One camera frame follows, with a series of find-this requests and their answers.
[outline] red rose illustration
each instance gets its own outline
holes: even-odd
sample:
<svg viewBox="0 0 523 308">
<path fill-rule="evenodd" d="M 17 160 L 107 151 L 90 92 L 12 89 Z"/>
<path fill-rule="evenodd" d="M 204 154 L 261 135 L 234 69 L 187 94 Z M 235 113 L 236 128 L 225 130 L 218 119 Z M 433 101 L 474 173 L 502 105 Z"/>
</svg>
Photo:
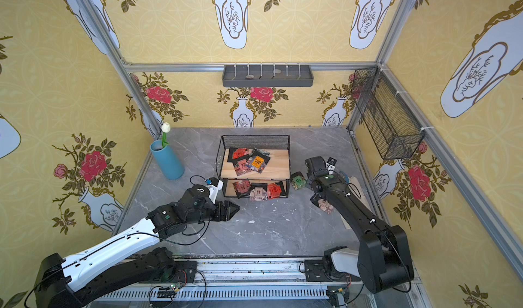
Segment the red rose illustration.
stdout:
<svg viewBox="0 0 523 308">
<path fill-rule="evenodd" d="M 56 168 L 54 169 L 54 176 L 58 177 L 59 179 L 63 179 L 65 177 L 65 174 L 67 173 L 67 166 L 64 164 L 58 164 L 56 165 Z"/>
<path fill-rule="evenodd" d="M 409 177 L 411 178 L 412 196 L 416 200 L 425 201 L 430 196 L 430 179 L 418 165 L 414 165 L 409 169 Z"/>
<path fill-rule="evenodd" d="M 89 182 L 96 175 L 101 174 L 106 167 L 105 156 L 101 155 L 100 152 L 92 152 L 85 155 L 85 160 L 82 162 L 82 167 L 80 167 L 80 175 Z"/>
<path fill-rule="evenodd" d="M 268 88 L 268 87 L 251 88 L 251 98 L 256 98 L 256 99 L 264 101 L 264 102 L 271 101 L 271 99 L 274 97 L 274 95 L 272 93 L 273 93 L 272 88 Z"/>
<path fill-rule="evenodd" d="M 147 89 L 147 96 L 151 99 L 158 100 L 163 103 L 170 103 L 173 97 L 167 89 L 161 87 L 153 87 Z"/>
<path fill-rule="evenodd" d="M 425 154 L 427 152 L 428 146 L 425 142 L 421 142 L 418 146 L 418 151 L 420 154 Z"/>
</svg>

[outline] marble floor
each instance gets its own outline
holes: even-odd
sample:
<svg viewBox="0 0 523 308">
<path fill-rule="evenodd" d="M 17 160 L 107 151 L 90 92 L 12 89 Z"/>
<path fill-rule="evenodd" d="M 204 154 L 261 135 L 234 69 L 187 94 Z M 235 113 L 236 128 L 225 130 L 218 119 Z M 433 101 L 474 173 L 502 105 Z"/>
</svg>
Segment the marble floor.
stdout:
<svg viewBox="0 0 523 308">
<path fill-rule="evenodd" d="M 291 173 L 306 175 L 305 159 L 321 155 L 337 159 L 336 170 L 355 176 L 360 184 L 363 177 L 352 152 L 349 135 L 344 128 L 173 128 L 168 142 L 183 161 L 185 173 L 178 180 L 167 180 L 153 160 L 139 190 L 123 217 L 120 230 L 132 226 L 155 207 L 177 201 L 191 187 L 189 178 L 199 174 L 216 176 L 215 160 L 221 135 L 277 134 L 290 135 Z M 345 245 L 358 249 L 358 240 L 352 230 L 345 229 L 340 214 L 321 211 L 310 202 L 309 189 L 290 189 L 288 198 L 264 202 L 248 199 L 231 200 L 241 209 L 228 222 L 212 222 L 203 238 L 191 246 L 162 242 L 176 255 L 218 256 L 323 256 L 324 250 Z M 198 231 L 199 225 L 190 225 L 186 233 Z M 169 238 L 180 243 L 191 243 L 198 236 L 176 234 Z M 153 249 L 149 247 L 140 253 Z"/>
</svg>

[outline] wooden shelf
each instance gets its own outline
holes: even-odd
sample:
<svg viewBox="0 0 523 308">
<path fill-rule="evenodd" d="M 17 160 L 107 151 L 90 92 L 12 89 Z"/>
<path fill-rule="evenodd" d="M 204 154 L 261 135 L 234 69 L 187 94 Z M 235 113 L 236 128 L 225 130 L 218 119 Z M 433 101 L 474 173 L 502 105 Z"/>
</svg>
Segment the wooden shelf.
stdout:
<svg viewBox="0 0 523 308">
<path fill-rule="evenodd" d="M 290 175 L 290 162 L 289 162 L 289 151 L 286 149 L 269 149 L 270 161 L 265 167 L 264 171 L 258 173 L 252 171 L 243 175 L 237 176 L 234 170 L 234 165 L 227 161 L 229 156 L 229 149 L 226 149 L 223 158 L 223 165 L 221 171 L 222 179 L 236 179 L 236 180 L 286 180 L 291 177 Z"/>
<path fill-rule="evenodd" d="M 289 192 L 287 191 L 287 182 L 285 180 L 281 180 L 281 181 L 284 183 L 285 192 L 287 193 L 287 195 L 289 195 Z M 227 182 L 226 197 L 235 197 L 236 196 L 236 191 L 234 191 L 234 186 L 232 185 L 232 183 L 234 183 L 234 182 L 237 182 L 237 180 L 229 180 Z M 278 180 L 249 180 L 249 182 L 250 183 L 271 184 L 271 183 L 278 182 Z"/>
</svg>

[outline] black wire basket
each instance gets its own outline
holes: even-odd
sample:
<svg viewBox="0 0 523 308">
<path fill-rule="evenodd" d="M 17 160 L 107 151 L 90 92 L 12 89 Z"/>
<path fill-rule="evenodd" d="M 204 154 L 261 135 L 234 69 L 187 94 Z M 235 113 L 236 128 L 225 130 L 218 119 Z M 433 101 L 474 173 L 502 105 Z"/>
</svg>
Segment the black wire basket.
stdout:
<svg viewBox="0 0 523 308">
<path fill-rule="evenodd" d="M 352 97 L 381 158 L 411 158 L 425 132 L 387 76 L 377 67 L 356 70 Z"/>
<path fill-rule="evenodd" d="M 290 160 L 289 160 L 289 170 L 284 172 L 285 177 L 275 177 L 275 178 L 267 178 L 264 174 L 265 171 L 259 176 L 254 175 L 251 177 L 223 177 L 222 171 L 223 171 L 223 164 L 232 164 L 230 162 L 227 162 L 226 152 L 230 148 L 258 148 L 258 149 L 265 149 L 265 150 L 272 150 L 272 149 L 279 149 L 279 150 L 287 150 L 289 152 L 290 156 L 290 135 L 222 135 L 220 139 L 220 144 L 218 146 L 218 152 L 216 153 L 216 174 L 218 175 L 218 178 L 223 181 L 223 195 L 228 198 L 235 197 L 235 195 L 227 195 L 226 189 L 229 181 L 235 181 L 235 180 L 253 180 L 253 181 L 283 181 L 285 183 L 285 189 L 287 195 L 281 197 L 286 198 L 289 195 L 289 187 L 290 187 Z"/>
</svg>

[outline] white vase illustration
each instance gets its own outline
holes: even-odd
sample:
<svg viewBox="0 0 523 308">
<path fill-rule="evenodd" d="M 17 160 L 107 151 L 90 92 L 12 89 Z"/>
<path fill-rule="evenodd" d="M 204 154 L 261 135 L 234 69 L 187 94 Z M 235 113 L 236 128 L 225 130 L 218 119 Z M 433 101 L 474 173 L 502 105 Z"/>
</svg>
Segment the white vase illustration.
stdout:
<svg viewBox="0 0 523 308">
<path fill-rule="evenodd" d="M 347 115 L 347 110 L 345 110 L 343 104 L 347 98 L 339 96 L 336 100 L 336 105 L 325 112 L 323 116 L 323 126 L 340 126 L 343 124 L 345 116 Z"/>
<path fill-rule="evenodd" d="M 0 114 L 0 158 L 18 148 L 21 140 L 22 138 L 16 128 Z"/>
<path fill-rule="evenodd" d="M 247 43 L 247 19 L 250 0 L 212 0 L 218 27 L 227 47 L 242 49 Z"/>
<path fill-rule="evenodd" d="M 238 107 L 232 111 L 234 127 L 249 128 L 254 126 L 254 113 L 246 106 L 246 102 L 249 98 L 237 97 L 236 99 L 238 99 Z"/>
<path fill-rule="evenodd" d="M 78 202 L 83 202 L 88 205 L 91 213 L 91 221 L 109 232 L 114 230 L 114 227 L 122 215 L 123 206 L 110 194 L 102 194 L 96 197 L 86 188 L 78 199 Z"/>
<path fill-rule="evenodd" d="M 350 28 L 350 46 L 367 48 L 379 30 L 392 0 L 357 0 Z"/>
<path fill-rule="evenodd" d="M 85 33 L 89 36 L 89 38 L 93 41 L 93 43 L 96 45 L 96 48 L 98 48 L 102 53 L 106 54 L 108 53 L 107 47 L 101 42 L 100 35 L 96 34 L 94 27 L 91 25 L 91 23 L 86 19 L 86 13 L 82 10 L 80 7 L 80 4 L 77 0 L 64 0 L 71 12 L 75 15 L 75 17 L 78 19 L 78 22 L 80 22 L 80 25 L 84 29 Z M 120 48 L 120 43 L 118 42 L 118 38 L 116 37 L 116 33 L 114 32 L 114 28 L 111 24 L 111 20 L 109 19 L 109 15 L 107 14 L 107 11 L 105 10 L 104 4 L 100 0 L 91 0 L 93 4 L 96 7 L 96 12 L 99 16 L 101 16 L 102 20 L 105 22 L 104 26 L 106 28 L 106 31 L 111 36 L 111 40 L 114 43 L 114 45 L 118 48 Z"/>
<path fill-rule="evenodd" d="M 155 136 L 154 132 L 153 132 L 153 129 L 154 129 L 154 125 L 163 125 L 163 119 L 162 117 L 160 116 L 160 114 L 158 114 L 158 112 L 156 112 L 154 109 L 151 109 L 152 113 L 153 113 L 153 116 L 154 116 L 154 121 L 151 122 L 149 121 L 149 119 L 147 118 L 146 115 L 143 114 L 141 108 L 140 109 L 140 115 L 142 116 L 142 123 L 143 123 L 143 126 L 146 128 L 147 131 L 149 131 L 149 133 L 152 135 L 152 136 Z"/>
<path fill-rule="evenodd" d="M 374 187 L 380 196 L 385 198 L 396 188 L 396 175 L 405 167 L 400 159 L 396 159 L 394 165 L 385 164 L 374 176 Z"/>
<path fill-rule="evenodd" d="M 494 16 L 441 94 L 448 117 L 458 117 L 498 85 L 523 59 L 523 0 Z"/>
</svg>

